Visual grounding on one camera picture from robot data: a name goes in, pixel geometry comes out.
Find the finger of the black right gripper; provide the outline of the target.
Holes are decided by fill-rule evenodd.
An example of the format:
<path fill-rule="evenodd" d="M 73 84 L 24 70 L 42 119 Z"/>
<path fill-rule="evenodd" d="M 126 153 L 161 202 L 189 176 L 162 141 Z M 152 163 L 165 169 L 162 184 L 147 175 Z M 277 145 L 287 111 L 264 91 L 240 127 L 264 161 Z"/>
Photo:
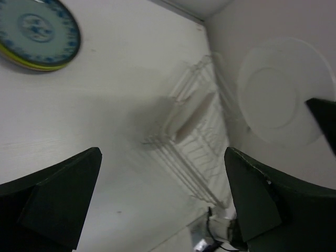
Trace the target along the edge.
<path fill-rule="evenodd" d="M 335 101 L 311 98 L 305 103 L 321 129 L 330 149 L 335 154 Z"/>

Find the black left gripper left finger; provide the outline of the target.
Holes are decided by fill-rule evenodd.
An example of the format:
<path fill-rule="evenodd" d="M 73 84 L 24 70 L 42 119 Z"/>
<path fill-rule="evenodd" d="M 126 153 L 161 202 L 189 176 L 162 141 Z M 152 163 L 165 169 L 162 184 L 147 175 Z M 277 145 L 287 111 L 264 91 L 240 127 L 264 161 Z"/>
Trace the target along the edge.
<path fill-rule="evenodd" d="M 1 184 L 1 251 L 76 250 L 101 162 L 92 147 Z"/>

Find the white plate orange sunburst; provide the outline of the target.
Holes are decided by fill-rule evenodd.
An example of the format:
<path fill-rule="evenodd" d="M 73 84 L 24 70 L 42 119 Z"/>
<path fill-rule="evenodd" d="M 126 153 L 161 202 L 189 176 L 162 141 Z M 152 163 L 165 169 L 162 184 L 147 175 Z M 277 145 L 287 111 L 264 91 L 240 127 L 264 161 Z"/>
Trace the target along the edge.
<path fill-rule="evenodd" d="M 238 104 L 262 140 L 283 147 L 315 142 L 322 131 L 306 106 L 311 98 L 335 100 L 335 73 L 311 44 L 277 37 L 244 58 L 237 79 Z"/>

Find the lime green plate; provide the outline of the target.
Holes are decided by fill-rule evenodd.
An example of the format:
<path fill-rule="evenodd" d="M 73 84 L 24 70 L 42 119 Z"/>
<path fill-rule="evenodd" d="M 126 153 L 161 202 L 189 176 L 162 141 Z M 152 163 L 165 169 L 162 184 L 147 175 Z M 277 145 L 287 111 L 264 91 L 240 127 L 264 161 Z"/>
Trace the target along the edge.
<path fill-rule="evenodd" d="M 55 66 L 39 65 L 39 64 L 30 62 L 28 60 L 25 60 L 19 57 L 18 55 L 11 52 L 8 48 L 6 48 L 2 44 L 1 44 L 1 56 L 4 57 L 6 60 L 11 61 L 15 65 L 21 66 L 23 68 L 31 69 L 31 70 L 43 71 L 43 72 L 57 71 L 57 70 L 67 67 L 71 63 L 71 60 L 70 60 L 69 62 L 61 63 Z"/>

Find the dark green patterned plate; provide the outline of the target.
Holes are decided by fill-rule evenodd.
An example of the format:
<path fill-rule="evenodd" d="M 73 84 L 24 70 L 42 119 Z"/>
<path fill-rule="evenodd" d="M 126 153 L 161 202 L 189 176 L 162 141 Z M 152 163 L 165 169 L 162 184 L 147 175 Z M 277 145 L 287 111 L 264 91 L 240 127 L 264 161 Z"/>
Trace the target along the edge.
<path fill-rule="evenodd" d="M 55 66 L 72 61 L 81 30 L 62 1 L 1 1 L 1 44 L 30 62 Z"/>

